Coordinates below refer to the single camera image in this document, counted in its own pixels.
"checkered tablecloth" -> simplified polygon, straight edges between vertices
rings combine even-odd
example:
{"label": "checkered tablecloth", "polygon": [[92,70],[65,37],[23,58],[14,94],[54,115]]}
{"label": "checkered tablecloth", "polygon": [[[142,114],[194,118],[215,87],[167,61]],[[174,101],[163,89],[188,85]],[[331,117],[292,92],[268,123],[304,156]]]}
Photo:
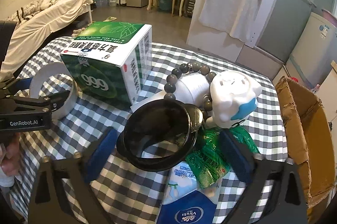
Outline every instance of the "checkered tablecloth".
{"label": "checkered tablecloth", "polygon": [[[62,37],[49,43],[26,64],[19,77],[34,76],[43,65],[61,61],[59,52],[70,41],[72,38]],[[152,71],[140,93],[139,101],[162,90],[166,76],[172,69],[192,60],[209,65],[214,72],[236,70],[256,79],[262,85],[262,94],[257,98],[257,109],[251,113],[243,126],[267,159],[287,158],[286,137],[278,98],[268,78],[217,58],[159,43],[153,43],[152,56]],[[71,81],[68,77],[57,75],[44,84],[41,94],[70,89],[70,86]],[[23,91],[19,95],[28,96],[28,93]],[[27,208],[35,174],[43,156],[50,156],[52,159],[72,157],[75,151],[82,151],[91,141],[96,140],[106,127],[112,126],[118,132],[122,132],[130,113],[131,111],[121,111],[79,93],[74,109],[62,120],[54,121],[50,130],[22,133],[22,183],[16,181],[11,196],[23,215],[28,215]],[[115,151],[110,155],[98,180],[93,181],[91,186],[116,224],[154,223],[163,199],[168,173],[169,171],[154,173],[139,170],[124,161]],[[64,180],[64,186],[75,216],[86,222],[68,180]],[[221,223],[224,220],[244,188],[245,184],[239,182],[233,172],[225,175],[213,223]],[[271,181],[267,181],[256,211],[251,216],[252,222],[261,216],[271,188]]]}

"999 logo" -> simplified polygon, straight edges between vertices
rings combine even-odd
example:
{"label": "999 logo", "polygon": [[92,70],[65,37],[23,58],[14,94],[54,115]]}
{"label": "999 logo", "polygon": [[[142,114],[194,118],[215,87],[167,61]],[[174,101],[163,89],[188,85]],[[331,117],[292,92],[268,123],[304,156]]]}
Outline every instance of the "999 logo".
{"label": "999 logo", "polygon": [[85,74],[81,74],[82,79],[86,82],[86,85],[92,86],[94,88],[100,88],[103,91],[109,90],[109,86],[102,79],[96,79],[93,76],[87,76]]}

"blue tissue packaging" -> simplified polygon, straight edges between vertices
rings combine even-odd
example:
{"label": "blue tissue packaging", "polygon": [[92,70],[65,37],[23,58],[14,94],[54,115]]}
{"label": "blue tissue packaging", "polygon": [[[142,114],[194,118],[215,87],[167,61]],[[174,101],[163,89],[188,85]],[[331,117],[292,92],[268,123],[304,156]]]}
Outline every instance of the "blue tissue packaging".
{"label": "blue tissue packaging", "polygon": [[191,169],[181,162],[171,169],[156,224],[210,224],[219,200],[222,178],[200,189]]}

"green and white medicine box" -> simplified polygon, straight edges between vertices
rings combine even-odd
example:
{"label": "green and white medicine box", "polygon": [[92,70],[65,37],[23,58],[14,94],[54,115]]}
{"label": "green and white medicine box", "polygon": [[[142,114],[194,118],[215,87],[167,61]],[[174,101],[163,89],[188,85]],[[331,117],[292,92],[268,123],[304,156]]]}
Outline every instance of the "green and white medicine box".
{"label": "green and white medicine box", "polygon": [[136,103],[152,68],[152,26],[98,21],[61,52],[83,93],[120,109]]}

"cardboard box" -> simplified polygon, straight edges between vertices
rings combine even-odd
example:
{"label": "cardboard box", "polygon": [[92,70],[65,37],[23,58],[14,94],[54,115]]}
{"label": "cardboard box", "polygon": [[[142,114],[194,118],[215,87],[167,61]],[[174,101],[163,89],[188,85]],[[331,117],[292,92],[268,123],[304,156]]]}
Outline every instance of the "cardboard box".
{"label": "cardboard box", "polygon": [[334,186],[335,158],[329,125],[319,98],[299,83],[283,76],[276,92],[288,154],[298,165],[310,209],[324,200]]}
{"label": "cardboard box", "polygon": [[83,93],[120,109],[133,105],[152,67],[152,26],[95,22],[61,52]]}

